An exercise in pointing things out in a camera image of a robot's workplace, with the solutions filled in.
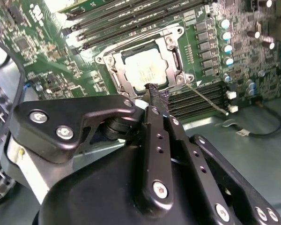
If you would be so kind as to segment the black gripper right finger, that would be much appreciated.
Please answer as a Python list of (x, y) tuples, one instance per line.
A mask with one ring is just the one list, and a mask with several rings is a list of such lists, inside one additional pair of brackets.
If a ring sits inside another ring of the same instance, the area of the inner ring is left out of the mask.
[(171, 148), (182, 160), (174, 167), (178, 202), (161, 225), (281, 225), (273, 206), (200, 135), (187, 136), (171, 115)]

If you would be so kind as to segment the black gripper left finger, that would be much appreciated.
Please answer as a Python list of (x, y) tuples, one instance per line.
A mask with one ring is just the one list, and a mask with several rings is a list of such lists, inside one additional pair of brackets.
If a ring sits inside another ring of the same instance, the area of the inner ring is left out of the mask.
[(172, 208), (170, 137), (164, 126), (169, 92), (156, 84), (145, 89), (137, 101), (108, 95), (23, 102), (14, 109), (7, 155), (41, 205), (60, 180), (116, 150), (136, 147), (142, 154), (137, 207), (148, 213)]

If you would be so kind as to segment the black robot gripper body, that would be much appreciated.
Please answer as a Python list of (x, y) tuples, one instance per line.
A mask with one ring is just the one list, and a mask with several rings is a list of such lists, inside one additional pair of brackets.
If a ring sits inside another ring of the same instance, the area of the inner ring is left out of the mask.
[(139, 148), (127, 147), (65, 177), (45, 197), (40, 225), (210, 225), (189, 169), (172, 162), (174, 204), (160, 218), (138, 208), (134, 198), (142, 167)]

